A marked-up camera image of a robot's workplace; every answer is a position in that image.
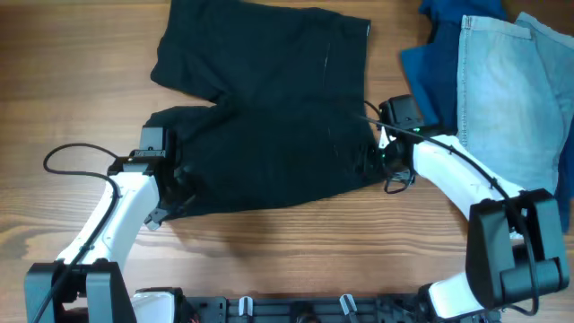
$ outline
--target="denim jeans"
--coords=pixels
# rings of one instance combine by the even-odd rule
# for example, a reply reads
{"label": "denim jeans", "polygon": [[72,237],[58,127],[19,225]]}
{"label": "denim jeans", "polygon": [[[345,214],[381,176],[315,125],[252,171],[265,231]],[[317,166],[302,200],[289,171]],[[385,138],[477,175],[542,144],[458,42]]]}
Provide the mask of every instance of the denim jeans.
{"label": "denim jeans", "polygon": [[573,98],[572,37],[526,13],[516,24],[463,17],[458,137],[491,170],[523,188],[554,193]]}
{"label": "denim jeans", "polygon": [[466,15],[506,20],[500,0],[423,0],[419,13],[432,22],[429,45],[401,53],[411,93],[427,126],[457,132],[457,67],[460,22]]}

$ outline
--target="black garment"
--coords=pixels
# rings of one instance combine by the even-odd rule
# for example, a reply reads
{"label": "black garment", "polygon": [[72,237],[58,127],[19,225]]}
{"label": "black garment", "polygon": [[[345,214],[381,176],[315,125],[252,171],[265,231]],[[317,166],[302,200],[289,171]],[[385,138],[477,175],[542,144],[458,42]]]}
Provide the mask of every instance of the black garment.
{"label": "black garment", "polygon": [[382,179],[364,115],[369,22],[320,9],[175,0],[152,79],[217,103],[155,113],[175,130],[187,215],[285,207]]}

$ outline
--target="light blue denim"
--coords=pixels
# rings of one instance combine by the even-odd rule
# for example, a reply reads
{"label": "light blue denim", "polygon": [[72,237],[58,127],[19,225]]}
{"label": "light blue denim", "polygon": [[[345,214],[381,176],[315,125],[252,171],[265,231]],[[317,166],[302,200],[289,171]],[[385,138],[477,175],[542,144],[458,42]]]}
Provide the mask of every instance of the light blue denim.
{"label": "light blue denim", "polygon": [[574,39],[522,13],[516,24],[465,16],[459,43],[461,144],[526,189],[558,183],[574,114]]}

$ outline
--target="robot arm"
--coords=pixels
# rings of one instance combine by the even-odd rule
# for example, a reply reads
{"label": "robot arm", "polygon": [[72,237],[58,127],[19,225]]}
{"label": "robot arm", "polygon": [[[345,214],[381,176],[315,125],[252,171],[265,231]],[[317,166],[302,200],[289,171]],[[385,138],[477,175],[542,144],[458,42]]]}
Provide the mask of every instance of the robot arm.
{"label": "robot arm", "polygon": [[[141,291],[130,301],[121,277],[121,269],[142,224],[157,227],[168,210],[174,210],[166,207],[170,194],[173,194],[170,190],[173,187],[170,182],[173,166],[168,137],[161,128],[144,128],[140,149],[129,157],[116,159],[110,166],[108,174],[119,186],[121,197],[92,249],[76,265],[75,277],[71,279],[74,284],[68,284],[64,295],[50,303],[42,322],[60,321],[67,314],[63,314],[59,304],[73,301],[78,293],[88,297],[92,323],[136,320],[140,323],[171,323],[180,315],[178,309],[187,304],[185,298],[181,300],[181,290]],[[438,135],[434,139],[473,158],[455,137]],[[421,142],[412,144],[407,151],[411,152],[406,158],[413,171],[437,185],[470,220],[466,272],[421,288],[417,300],[426,304],[427,310],[418,316],[419,320],[436,322],[462,318],[529,299],[531,284],[527,263],[523,249],[512,247],[510,243],[512,223],[505,214],[501,196],[480,173],[444,148]],[[570,271],[556,202],[545,191],[524,192],[521,187],[483,168],[498,180],[520,209],[527,210],[525,215],[535,244],[541,295],[566,288]],[[72,244],[60,253],[57,262],[34,264],[30,269],[25,283],[29,319],[38,311],[41,301],[34,295],[45,295],[62,269],[77,255],[106,211],[111,193],[111,186],[107,185],[90,219]],[[347,311],[344,314],[352,317],[354,302],[350,297],[346,300]],[[244,309],[244,312],[251,316],[253,301],[247,304],[250,304],[251,314],[249,310]]]}

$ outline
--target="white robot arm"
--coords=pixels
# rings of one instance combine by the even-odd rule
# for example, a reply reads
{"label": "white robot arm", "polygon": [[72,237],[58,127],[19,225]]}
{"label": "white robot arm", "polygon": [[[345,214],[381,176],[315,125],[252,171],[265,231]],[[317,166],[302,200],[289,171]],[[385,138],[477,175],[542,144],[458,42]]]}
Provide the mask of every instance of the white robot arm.
{"label": "white robot arm", "polygon": [[[145,128],[142,133],[142,140],[144,138],[148,140],[150,136],[149,133],[151,132],[155,135],[165,135],[162,129]],[[488,170],[488,168],[474,159],[454,136],[439,135],[435,136],[434,139],[443,144],[455,147],[459,152],[481,165],[489,175],[497,179],[499,185],[501,185],[511,197],[519,196],[523,191],[521,187],[505,181],[502,177]],[[117,183],[121,191],[120,198],[111,216],[92,244],[91,250],[87,252],[77,265],[79,267],[83,266],[83,268],[85,268],[84,272],[87,273],[84,274],[86,286],[83,288],[85,289],[84,293],[88,296],[88,307],[90,308],[92,306],[101,309],[89,310],[89,314],[85,314],[89,315],[89,320],[92,323],[104,321],[115,322],[119,314],[113,310],[114,306],[111,304],[123,304],[124,307],[128,304],[125,286],[122,283],[119,287],[119,292],[112,292],[114,287],[113,281],[116,278],[121,280],[120,271],[123,270],[129,250],[135,243],[135,238],[142,224],[147,223],[148,227],[150,227],[150,224],[154,224],[154,215],[161,211],[159,205],[162,199],[163,189],[161,185],[163,182],[152,169],[159,165],[159,163],[150,161],[152,159],[167,158],[166,156],[169,154],[165,153],[165,142],[165,138],[156,141],[156,143],[159,143],[162,147],[148,148],[146,144],[140,144],[140,151],[135,151],[130,157],[116,160],[114,165],[112,165],[114,166],[114,170],[109,172],[111,179]],[[148,149],[149,152],[156,152],[156,154],[147,153],[146,150]],[[466,161],[435,144],[421,142],[413,146],[413,168],[420,176],[430,180],[440,188],[467,219],[472,218],[471,210],[473,205],[479,205],[484,200],[495,202],[502,199],[502,196],[491,188],[488,180],[476,171],[476,169],[471,167]],[[62,266],[66,266],[66,264],[69,265],[71,260],[77,256],[87,237],[101,221],[102,216],[111,202],[111,197],[112,186],[107,184],[104,194],[88,222],[70,246],[58,255],[56,263],[35,264],[30,269],[26,278],[29,322],[40,309],[41,304],[38,296],[34,298],[30,295],[33,293],[45,294],[58,273],[61,273]],[[551,225],[551,229],[558,230],[555,232],[558,233],[560,231],[560,224],[557,219],[554,220],[556,221],[552,222],[553,226]],[[51,274],[48,275],[49,282],[46,281],[46,272]],[[561,274],[560,284],[550,286],[544,290],[544,293],[557,292],[568,285],[568,270]],[[433,317],[435,317],[435,320],[436,318],[439,318],[439,321],[441,319],[460,318],[475,312],[485,311],[485,308],[491,310],[490,304],[486,304],[485,306],[484,301],[479,301],[481,297],[477,297],[473,291],[472,286],[469,284],[468,277],[468,274],[461,273],[427,287],[427,292],[425,292],[428,297],[427,302],[431,306],[431,312],[434,313]],[[103,289],[105,297],[98,297],[96,295],[101,295],[102,285],[109,288]],[[527,295],[528,294],[524,297],[517,297],[513,302],[527,299]],[[155,289],[138,292],[129,300],[131,305],[129,305],[127,311],[129,312],[131,310],[133,314],[126,314],[126,316],[122,317],[122,321],[137,321],[140,323],[175,322],[178,316],[181,315],[178,312],[182,304],[180,298],[181,295],[173,292],[172,289]],[[352,315],[353,309],[356,311],[352,297],[345,296],[342,297],[341,300],[345,300],[345,303],[341,301],[343,308],[346,309],[346,311],[344,310],[345,316],[348,316],[350,321],[354,320],[355,322],[359,322]],[[242,300],[239,303],[239,313],[244,313],[246,318],[249,317],[249,315],[253,316],[253,306],[253,300],[249,298],[245,299],[245,301]],[[41,322],[58,322],[58,316],[61,315],[61,309],[51,301],[50,305],[47,306]]]}

